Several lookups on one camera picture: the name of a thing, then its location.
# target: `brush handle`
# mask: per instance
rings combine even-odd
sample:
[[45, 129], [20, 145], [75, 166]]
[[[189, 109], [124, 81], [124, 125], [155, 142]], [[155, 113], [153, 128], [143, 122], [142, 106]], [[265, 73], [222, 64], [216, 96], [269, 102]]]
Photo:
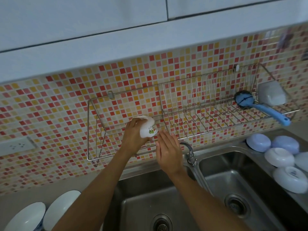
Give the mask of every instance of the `brush handle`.
[[289, 126], [291, 124], [291, 120], [288, 117], [284, 116], [282, 113], [279, 113], [275, 109], [260, 104], [252, 104], [250, 106], [275, 118], [283, 126]]

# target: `brush head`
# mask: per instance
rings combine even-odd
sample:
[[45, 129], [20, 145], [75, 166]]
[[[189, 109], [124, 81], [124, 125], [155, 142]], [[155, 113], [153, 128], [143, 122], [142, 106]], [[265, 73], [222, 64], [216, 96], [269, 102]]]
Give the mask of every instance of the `brush head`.
[[241, 108], [250, 108], [254, 103], [254, 97], [249, 91], [246, 90], [238, 91], [235, 93], [234, 100]]

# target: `sink drain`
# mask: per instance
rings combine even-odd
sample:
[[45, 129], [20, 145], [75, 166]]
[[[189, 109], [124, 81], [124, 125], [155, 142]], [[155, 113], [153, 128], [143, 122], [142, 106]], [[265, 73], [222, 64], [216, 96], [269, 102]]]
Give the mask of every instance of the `sink drain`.
[[246, 218], [250, 215], [248, 202], [239, 195], [228, 195], [225, 198], [225, 205], [240, 218]]
[[159, 214], [151, 223], [151, 231], [172, 231], [172, 223], [168, 216]]

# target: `hand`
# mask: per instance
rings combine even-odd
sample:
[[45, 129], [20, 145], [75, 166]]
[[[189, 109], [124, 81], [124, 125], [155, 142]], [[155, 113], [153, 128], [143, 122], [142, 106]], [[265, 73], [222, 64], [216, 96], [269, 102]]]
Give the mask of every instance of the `hand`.
[[126, 124], [120, 150], [129, 157], [136, 154], [142, 145], [151, 140], [151, 138], [140, 137], [140, 127], [146, 121], [146, 119], [133, 118]]
[[177, 137], [167, 131], [159, 131], [157, 137], [156, 159], [161, 169], [169, 177], [184, 172], [183, 154]]

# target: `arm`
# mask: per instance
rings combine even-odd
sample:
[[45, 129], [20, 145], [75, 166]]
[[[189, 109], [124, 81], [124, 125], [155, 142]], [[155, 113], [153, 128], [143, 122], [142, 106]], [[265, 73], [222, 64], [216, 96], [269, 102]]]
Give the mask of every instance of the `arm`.
[[242, 220], [187, 175], [183, 168], [182, 150], [175, 135], [159, 132], [156, 157], [162, 170], [184, 198], [200, 230], [249, 230]]
[[149, 139], [140, 137], [146, 120], [134, 118], [126, 124], [121, 148], [108, 166], [88, 185], [52, 231], [97, 231], [108, 211], [114, 188], [130, 157]]

